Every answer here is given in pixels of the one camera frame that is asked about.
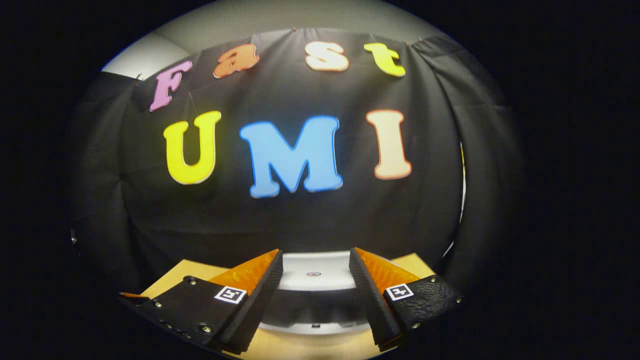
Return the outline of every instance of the yellow letter u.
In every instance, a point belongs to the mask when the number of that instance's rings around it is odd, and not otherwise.
[[[200,159],[195,165],[184,162],[183,136],[189,124],[176,122],[164,130],[166,139],[166,166],[171,177],[180,184],[199,184],[213,172],[216,164],[216,140],[214,128],[222,118],[219,111],[210,111],[199,115],[193,124],[200,129]]]

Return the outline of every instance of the peach letter i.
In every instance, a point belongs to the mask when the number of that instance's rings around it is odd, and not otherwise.
[[[411,163],[404,158],[400,123],[404,115],[397,110],[374,110],[367,113],[367,121],[376,128],[380,163],[374,173],[378,179],[400,179],[411,174]]]

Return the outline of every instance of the table surface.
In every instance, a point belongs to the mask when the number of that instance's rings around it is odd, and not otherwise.
[[[391,261],[420,278],[434,274],[415,253]],[[220,266],[182,260],[140,295],[152,299],[180,283],[187,275],[210,279],[227,270]],[[364,360],[381,354],[373,342],[371,329],[344,334],[299,335],[261,328],[256,330],[246,352],[240,355],[223,353],[244,360]]]

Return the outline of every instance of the foam letter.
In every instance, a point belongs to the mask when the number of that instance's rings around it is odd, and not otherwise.
[[[305,46],[307,65],[314,70],[345,71],[349,68],[349,60],[342,54],[344,49],[332,42],[310,42]]]
[[[164,130],[166,139],[166,165],[171,177],[180,184],[199,184],[213,172],[216,164],[216,139],[214,128],[222,115],[219,111],[210,111],[199,115],[193,124],[200,129],[200,159],[195,165],[184,162],[183,134],[189,124],[176,122]]]
[[[411,174],[411,164],[404,158],[400,123],[404,116],[396,110],[375,110],[367,113],[367,121],[376,128],[380,163],[374,173],[378,179],[400,179]]]
[[[172,92],[178,90],[180,86],[180,80],[182,80],[182,73],[191,70],[191,61],[187,60],[184,63],[176,65],[169,70],[160,73],[156,79],[158,85],[156,87],[156,94],[154,96],[154,102],[149,106],[149,111],[156,111],[159,108],[169,105],[171,102],[171,95],[169,95],[169,89]]]
[[[260,56],[255,54],[255,45],[244,44],[222,54],[218,58],[218,66],[213,70],[216,79],[229,76],[236,71],[242,71],[254,66],[260,60]]]
[[[393,59],[400,59],[400,55],[393,50],[387,49],[385,44],[380,42],[365,44],[364,49],[373,53],[373,60],[376,61],[376,65],[380,70],[399,78],[406,74],[404,67],[396,65],[393,61]]]
[[[278,174],[289,192],[295,192],[300,177],[308,165],[309,176],[304,182],[309,192],[335,190],[342,186],[342,177],[335,168],[333,136],[340,124],[329,116],[309,118],[302,127],[292,149],[278,129],[270,122],[256,122],[240,129],[240,137],[249,143],[255,184],[252,197],[273,197],[280,187],[271,178],[270,167]]]

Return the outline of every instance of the blue letter m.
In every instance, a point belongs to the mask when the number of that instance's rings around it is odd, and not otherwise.
[[[340,124],[329,116],[309,118],[302,127],[293,149],[270,122],[256,122],[240,129],[240,137],[249,143],[255,184],[252,197],[273,197],[280,187],[271,178],[269,167],[278,174],[289,192],[295,192],[308,164],[309,176],[305,189],[310,192],[335,190],[342,186],[342,177],[335,168],[333,136]]]

